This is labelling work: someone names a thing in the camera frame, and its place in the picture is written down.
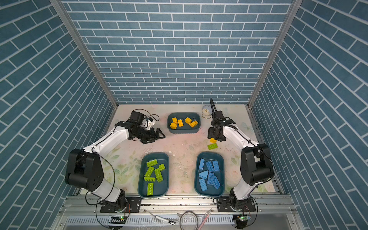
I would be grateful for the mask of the yellow lego plate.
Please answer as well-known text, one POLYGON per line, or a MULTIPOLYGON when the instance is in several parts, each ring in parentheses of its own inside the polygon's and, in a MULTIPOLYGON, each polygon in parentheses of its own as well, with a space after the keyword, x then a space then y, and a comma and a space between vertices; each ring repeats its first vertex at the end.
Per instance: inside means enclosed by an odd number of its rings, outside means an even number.
POLYGON ((196 120, 194 120, 189 125, 190 125, 190 127, 194 128, 198 125, 198 122, 196 120))

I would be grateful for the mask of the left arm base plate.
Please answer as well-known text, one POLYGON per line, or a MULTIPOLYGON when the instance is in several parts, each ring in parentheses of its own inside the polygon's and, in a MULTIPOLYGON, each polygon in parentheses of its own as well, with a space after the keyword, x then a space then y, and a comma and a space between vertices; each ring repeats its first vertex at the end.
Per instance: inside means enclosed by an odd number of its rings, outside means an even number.
POLYGON ((138 213, 141 206, 141 197, 123 197, 116 202, 104 201, 101 213, 138 213))

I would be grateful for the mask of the small green lego piece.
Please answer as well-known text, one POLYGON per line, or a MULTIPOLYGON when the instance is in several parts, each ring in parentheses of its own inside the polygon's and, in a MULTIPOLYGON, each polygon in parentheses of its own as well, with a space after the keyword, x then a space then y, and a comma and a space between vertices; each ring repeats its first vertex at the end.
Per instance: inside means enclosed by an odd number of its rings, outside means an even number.
POLYGON ((165 170, 165 165, 162 163, 162 164, 160 164, 159 165, 159 169, 160 169, 160 171, 163 171, 163 170, 165 170))

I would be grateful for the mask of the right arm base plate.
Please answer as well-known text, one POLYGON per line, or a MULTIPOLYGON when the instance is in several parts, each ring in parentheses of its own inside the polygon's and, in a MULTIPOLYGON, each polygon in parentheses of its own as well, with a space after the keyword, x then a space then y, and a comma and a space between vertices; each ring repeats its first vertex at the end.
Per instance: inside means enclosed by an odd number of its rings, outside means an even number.
POLYGON ((234 196, 221 196, 213 199, 218 212, 255 212, 256 205, 253 197, 237 200, 234 196))

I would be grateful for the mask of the yellow lego slope brick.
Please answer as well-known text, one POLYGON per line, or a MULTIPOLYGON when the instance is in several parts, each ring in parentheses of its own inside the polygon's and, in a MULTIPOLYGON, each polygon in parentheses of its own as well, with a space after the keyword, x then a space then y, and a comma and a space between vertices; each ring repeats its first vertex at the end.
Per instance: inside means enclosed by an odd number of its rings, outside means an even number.
POLYGON ((191 123, 192 123, 192 119, 190 119, 189 117, 187 117, 187 118, 185 119, 185 122, 186 122, 187 124, 191 124, 191 123))

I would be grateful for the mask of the blue lego plate upside-down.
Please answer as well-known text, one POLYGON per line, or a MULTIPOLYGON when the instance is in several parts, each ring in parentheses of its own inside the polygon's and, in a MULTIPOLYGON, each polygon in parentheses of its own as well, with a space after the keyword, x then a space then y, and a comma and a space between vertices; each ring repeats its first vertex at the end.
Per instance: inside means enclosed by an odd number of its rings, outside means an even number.
POLYGON ((216 189, 219 189, 220 186, 221 186, 221 184, 220 184, 220 182, 219 182, 219 180, 218 180, 218 178, 216 176, 213 177, 213 182, 214 182, 214 187, 216 189))

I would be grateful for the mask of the blue lego plate narrow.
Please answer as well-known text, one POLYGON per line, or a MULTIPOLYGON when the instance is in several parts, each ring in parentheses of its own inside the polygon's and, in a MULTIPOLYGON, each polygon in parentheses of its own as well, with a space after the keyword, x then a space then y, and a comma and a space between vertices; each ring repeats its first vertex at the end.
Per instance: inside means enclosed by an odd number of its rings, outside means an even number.
POLYGON ((206 181, 204 178, 200 178, 199 180, 199 185, 200 185, 200 189, 202 192, 204 191, 207 191, 208 190, 208 187, 207 187, 207 184, 206 184, 206 181))

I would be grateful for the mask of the blue lego brick long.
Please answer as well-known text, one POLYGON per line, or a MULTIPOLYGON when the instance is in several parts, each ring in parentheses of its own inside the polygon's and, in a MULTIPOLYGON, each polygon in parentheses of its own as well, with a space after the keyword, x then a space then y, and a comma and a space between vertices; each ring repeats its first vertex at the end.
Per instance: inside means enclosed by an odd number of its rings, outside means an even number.
POLYGON ((204 169, 205 160, 200 159, 198 170, 201 172, 204 169))

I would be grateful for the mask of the green lego plate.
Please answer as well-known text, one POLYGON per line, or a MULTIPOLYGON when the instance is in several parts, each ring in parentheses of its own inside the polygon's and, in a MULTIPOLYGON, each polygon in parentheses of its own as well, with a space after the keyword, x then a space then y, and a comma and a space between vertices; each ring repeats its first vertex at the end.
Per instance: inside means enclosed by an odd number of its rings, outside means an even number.
POLYGON ((157 182, 158 183, 162 182, 163 181, 163 176, 162 176, 161 170, 159 168, 157 168, 157 169, 154 170, 154 172, 155 172, 157 182))
POLYGON ((152 196, 154 191, 154 183, 148 183, 147 185, 147 196, 152 196))
POLYGON ((146 182, 155 182, 156 178, 155 177, 144 177, 144 181, 146 181, 146 182))
POLYGON ((208 150, 213 150, 213 149, 217 149, 217 148, 218 148, 218 145, 216 143, 208 145, 208 150))
POLYGON ((152 175, 152 173, 154 172, 154 170, 155 170, 155 168, 154 168, 154 167, 152 167, 152 166, 150 166, 150 167, 147 169, 147 171, 146 171, 146 173, 145 173, 144 177, 151 177, 151 175, 152 175))

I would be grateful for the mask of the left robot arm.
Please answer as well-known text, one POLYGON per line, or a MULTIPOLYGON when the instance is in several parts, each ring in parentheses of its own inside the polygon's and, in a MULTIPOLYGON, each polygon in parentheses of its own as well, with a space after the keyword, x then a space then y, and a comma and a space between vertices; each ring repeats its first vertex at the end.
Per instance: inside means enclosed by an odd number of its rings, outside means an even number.
POLYGON ((114 128, 99 140, 83 149, 73 149, 69 153, 65 182, 77 188, 86 189, 100 198, 101 203, 113 205, 118 209, 126 206, 125 192, 109 183, 104 177, 103 163, 111 166, 106 156, 120 143, 127 140, 142 144, 154 143, 164 139, 159 128, 154 128, 160 117, 146 115, 146 110, 133 110, 127 121, 119 121, 114 128))

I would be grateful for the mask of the blue lego cube front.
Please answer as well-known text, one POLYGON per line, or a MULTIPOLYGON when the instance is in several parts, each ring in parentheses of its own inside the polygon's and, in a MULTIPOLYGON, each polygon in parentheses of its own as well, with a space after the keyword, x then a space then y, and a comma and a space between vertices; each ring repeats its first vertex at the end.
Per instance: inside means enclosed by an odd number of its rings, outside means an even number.
POLYGON ((207 179, 208 175, 209 175, 209 171, 206 170, 206 171, 200 172, 198 176, 199 176, 199 178, 207 179))

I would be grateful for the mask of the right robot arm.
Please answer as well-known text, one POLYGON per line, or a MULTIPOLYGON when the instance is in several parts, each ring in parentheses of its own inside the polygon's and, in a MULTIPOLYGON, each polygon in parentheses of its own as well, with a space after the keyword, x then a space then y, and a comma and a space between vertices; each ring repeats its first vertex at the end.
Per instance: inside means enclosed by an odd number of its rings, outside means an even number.
POLYGON ((235 121, 226 118, 223 112, 217 110, 210 98, 212 110, 211 127, 208 139, 217 141, 231 141, 241 154, 241 179, 231 189, 229 199, 234 210, 243 209, 247 203, 252 202, 251 193, 259 185, 265 184, 275 176, 275 168, 271 159, 270 149, 266 144, 259 144, 246 136, 236 125, 235 121))

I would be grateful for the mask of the yellow small lego brick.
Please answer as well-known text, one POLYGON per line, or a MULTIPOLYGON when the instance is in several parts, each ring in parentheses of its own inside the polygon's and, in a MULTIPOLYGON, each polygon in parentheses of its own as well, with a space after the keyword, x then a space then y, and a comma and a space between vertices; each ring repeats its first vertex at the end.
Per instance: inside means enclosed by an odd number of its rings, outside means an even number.
POLYGON ((184 126, 184 123, 183 123, 183 120, 182 119, 178 119, 177 122, 178 122, 179 127, 183 127, 184 126))

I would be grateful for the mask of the green lego brick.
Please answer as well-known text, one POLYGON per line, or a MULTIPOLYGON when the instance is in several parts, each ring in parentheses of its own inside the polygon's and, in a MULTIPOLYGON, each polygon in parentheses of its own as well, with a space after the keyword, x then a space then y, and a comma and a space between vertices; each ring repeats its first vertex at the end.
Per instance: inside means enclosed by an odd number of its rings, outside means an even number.
POLYGON ((158 161, 157 159, 154 159, 154 160, 148 161, 146 164, 147 164, 147 167, 150 168, 150 167, 157 165, 158 161))

